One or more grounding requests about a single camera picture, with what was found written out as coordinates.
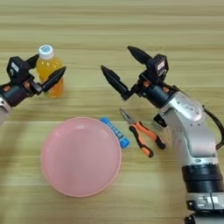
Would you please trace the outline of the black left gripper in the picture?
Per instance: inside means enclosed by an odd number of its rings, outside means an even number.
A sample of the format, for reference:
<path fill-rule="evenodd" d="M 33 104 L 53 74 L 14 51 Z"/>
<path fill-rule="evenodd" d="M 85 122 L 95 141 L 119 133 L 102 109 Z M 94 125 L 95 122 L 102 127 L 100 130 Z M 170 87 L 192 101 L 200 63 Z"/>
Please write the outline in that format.
<path fill-rule="evenodd" d="M 36 54 L 26 61 L 30 69 L 36 67 L 38 59 L 39 55 Z M 13 84 L 12 82 L 9 82 L 0 86 L 0 95 L 7 101 L 7 103 L 11 107 L 16 107 L 26 98 L 33 97 L 34 95 L 40 95 L 42 91 L 45 93 L 49 91 L 60 81 L 66 69 L 67 68 L 63 66 L 62 68 L 54 71 L 48 77 L 47 81 L 42 84 L 42 87 L 39 83 L 34 81 L 26 81 L 22 85 Z"/>

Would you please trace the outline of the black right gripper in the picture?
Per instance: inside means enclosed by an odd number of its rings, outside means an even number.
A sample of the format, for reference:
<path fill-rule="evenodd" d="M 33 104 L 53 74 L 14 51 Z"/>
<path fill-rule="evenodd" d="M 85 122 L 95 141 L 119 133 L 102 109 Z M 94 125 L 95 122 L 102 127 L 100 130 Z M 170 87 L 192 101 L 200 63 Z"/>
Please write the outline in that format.
<path fill-rule="evenodd" d="M 128 49 L 131 55 L 143 65 L 145 65 L 151 58 L 149 54 L 137 47 L 129 45 Z M 136 94 L 138 97 L 147 99 L 156 108 L 161 109 L 179 91 L 175 87 L 166 85 L 161 80 L 156 83 L 151 82 L 146 78 L 145 73 L 141 73 L 137 83 L 131 89 L 128 89 L 128 87 L 120 81 L 120 77 L 114 71 L 105 66 L 101 66 L 101 70 L 108 83 L 122 96 L 125 101 L 128 100 L 133 94 Z"/>

